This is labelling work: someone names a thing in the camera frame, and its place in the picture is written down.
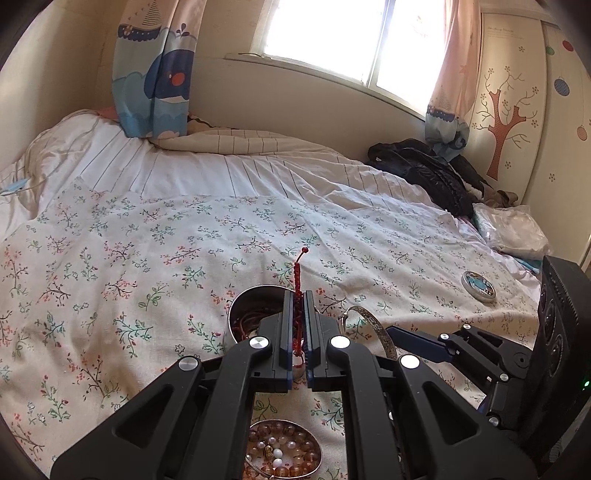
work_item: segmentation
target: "window pane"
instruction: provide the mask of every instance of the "window pane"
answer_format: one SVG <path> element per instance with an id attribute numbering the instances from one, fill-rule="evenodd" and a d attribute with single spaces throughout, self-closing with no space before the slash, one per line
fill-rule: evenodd
<path id="1" fill-rule="evenodd" d="M 364 82 L 384 5 L 384 0 L 280 0 L 264 52 Z"/>
<path id="2" fill-rule="evenodd" d="M 377 85 L 419 112 L 427 104 L 445 54 L 444 0 L 396 0 Z"/>

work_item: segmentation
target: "window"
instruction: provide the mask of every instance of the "window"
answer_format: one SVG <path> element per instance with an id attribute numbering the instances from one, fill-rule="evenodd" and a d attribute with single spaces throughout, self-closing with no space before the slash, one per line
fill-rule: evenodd
<path id="1" fill-rule="evenodd" d="M 267 0 L 252 52 L 345 77 L 424 115 L 445 0 Z"/>

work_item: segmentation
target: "pink curtain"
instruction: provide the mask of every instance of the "pink curtain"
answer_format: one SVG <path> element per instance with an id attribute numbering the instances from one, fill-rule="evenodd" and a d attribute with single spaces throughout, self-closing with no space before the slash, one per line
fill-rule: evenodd
<path id="1" fill-rule="evenodd" d="M 476 97 L 480 56 L 478 0 L 446 0 L 446 53 L 425 122 L 425 138 L 447 161 L 466 146 L 464 117 Z"/>
<path id="2" fill-rule="evenodd" d="M 206 0 L 128 0 L 113 60 L 113 98 L 128 137 L 187 133 L 193 57 Z"/>

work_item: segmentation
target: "floral pattern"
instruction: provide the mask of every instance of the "floral pattern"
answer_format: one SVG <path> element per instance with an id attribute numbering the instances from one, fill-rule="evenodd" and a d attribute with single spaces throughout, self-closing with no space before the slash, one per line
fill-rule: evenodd
<path id="1" fill-rule="evenodd" d="M 292 286 L 303 245 L 302 285 L 325 315 L 358 304 L 385 326 L 438 335 L 468 322 L 532 346 L 537 306 L 445 212 L 395 199 L 347 210 L 276 197 L 117 197 L 77 179 L 0 245 L 0 411 L 13 435 L 48 473 L 179 357 L 223 355 L 233 299 L 259 284 Z M 496 285 L 496 304 L 463 289 L 465 270 Z M 347 331 L 383 354 L 362 319 Z M 480 402 L 452 367 L 430 365 Z M 305 382 L 296 375 L 289 394 L 257 394 L 252 419 L 301 424 L 323 446 L 316 478 L 346 478 L 340 395 Z"/>

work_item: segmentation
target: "black device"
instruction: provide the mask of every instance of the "black device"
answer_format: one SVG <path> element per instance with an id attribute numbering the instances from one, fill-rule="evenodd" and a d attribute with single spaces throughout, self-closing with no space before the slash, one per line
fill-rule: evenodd
<path id="1" fill-rule="evenodd" d="M 342 393 L 349 479 L 585 478 L 589 416 L 557 461 L 549 451 L 591 391 L 591 283 L 557 258 L 543 276 L 533 352 L 471 325 L 438 338 L 387 329 L 397 346 L 462 371 L 486 393 L 479 411 L 416 356 L 393 361 L 342 336 L 305 293 L 308 387 Z M 51 480 L 241 479 L 255 392 L 291 388 L 293 307 L 288 291 L 283 311 L 223 358 L 181 358 L 64 452 Z"/>

